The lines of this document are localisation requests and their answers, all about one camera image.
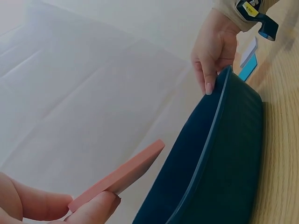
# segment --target wrist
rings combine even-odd
[[[215,29],[217,31],[230,32],[234,35],[237,35],[241,31],[233,21],[217,9],[212,8],[210,15],[211,19],[214,20],[213,23],[215,24]]]

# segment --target wood grain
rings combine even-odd
[[[268,15],[277,40],[258,37],[258,68],[247,83],[265,108],[264,151],[251,224],[299,223],[299,1],[281,0]]]

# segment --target jacket cuff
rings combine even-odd
[[[228,17],[241,31],[250,30],[256,22],[246,21],[236,9],[236,4],[239,0],[215,0],[213,8]]]

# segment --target white paper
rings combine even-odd
[[[257,49],[257,37],[255,36],[253,40],[250,42],[244,53],[242,54],[241,61],[240,61],[240,67],[243,68],[248,60],[253,56]]]

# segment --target white cloth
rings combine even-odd
[[[34,3],[22,26],[0,36],[0,171],[78,196],[161,138],[166,149],[108,222],[129,224],[200,100],[197,88],[189,63],[162,48]]]

